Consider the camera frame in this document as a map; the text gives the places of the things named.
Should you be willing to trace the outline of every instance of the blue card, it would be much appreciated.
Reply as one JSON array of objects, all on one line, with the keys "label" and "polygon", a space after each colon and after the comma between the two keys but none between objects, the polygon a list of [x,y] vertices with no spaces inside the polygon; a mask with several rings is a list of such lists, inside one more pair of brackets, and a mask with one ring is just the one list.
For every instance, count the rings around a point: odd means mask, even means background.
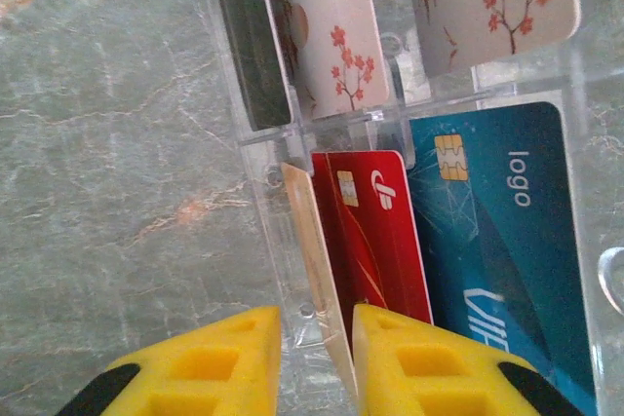
[{"label": "blue card", "polygon": [[411,121],[409,190],[435,324],[522,356],[596,415],[555,106]]}]

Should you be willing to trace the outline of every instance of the card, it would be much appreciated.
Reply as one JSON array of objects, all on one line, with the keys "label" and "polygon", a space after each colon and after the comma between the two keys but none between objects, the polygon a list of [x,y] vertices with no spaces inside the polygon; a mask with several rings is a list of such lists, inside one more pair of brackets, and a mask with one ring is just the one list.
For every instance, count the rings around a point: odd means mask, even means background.
[{"label": "card", "polygon": [[265,0],[219,0],[242,99],[254,131],[292,121],[288,75]]},{"label": "card", "polygon": [[312,179],[305,170],[285,163],[282,173],[323,340],[338,376],[355,400],[355,370],[347,338],[351,329],[346,329],[342,320]]},{"label": "card", "polygon": [[316,153],[314,189],[347,329],[360,302],[431,323],[406,171],[395,151]]},{"label": "card", "polygon": [[429,77],[571,36],[580,0],[413,0]]},{"label": "card", "polygon": [[519,355],[596,415],[562,123],[536,102],[411,121],[437,325]]},{"label": "card", "polygon": [[372,0],[272,0],[272,6],[304,118],[388,99]]}]

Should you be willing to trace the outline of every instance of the red card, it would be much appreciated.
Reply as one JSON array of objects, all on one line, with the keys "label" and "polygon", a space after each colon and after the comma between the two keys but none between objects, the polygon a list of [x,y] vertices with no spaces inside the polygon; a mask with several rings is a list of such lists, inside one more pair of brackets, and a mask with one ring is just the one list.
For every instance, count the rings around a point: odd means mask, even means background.
[{"label": "red card", "polygon": [[432,323],[406,169],[394,151],[316,153],[314,189],[343,319],[368,302]]}]

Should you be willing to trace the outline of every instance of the yellow plastic object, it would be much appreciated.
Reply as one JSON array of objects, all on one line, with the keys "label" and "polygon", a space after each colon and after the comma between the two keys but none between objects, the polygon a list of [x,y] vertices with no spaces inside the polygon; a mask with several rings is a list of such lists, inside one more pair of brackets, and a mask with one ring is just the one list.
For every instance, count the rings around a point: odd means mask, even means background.
[{"label": "yellow plastic object", "polygon": [[103,416],[274,416],[280,312],[262,307],[113,362],[140,372]]},{"label": "yellow plastic object", "polygon": [[366,304],[353,351],[361,416],[539,416],[497,365],[524,359]]}]

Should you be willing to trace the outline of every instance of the floral card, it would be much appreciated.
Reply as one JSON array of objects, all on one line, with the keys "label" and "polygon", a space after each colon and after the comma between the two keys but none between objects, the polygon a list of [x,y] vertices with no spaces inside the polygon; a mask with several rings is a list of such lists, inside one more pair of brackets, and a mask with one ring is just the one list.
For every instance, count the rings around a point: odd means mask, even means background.
[{"label": "floral card", "polygon": [[580,22],[579,0],[413,0],[428,76],[562,41]]},{"label": "floral card", "polygon": [[372,0],[271,0],[304,118],[383,104],[389,96]]}]

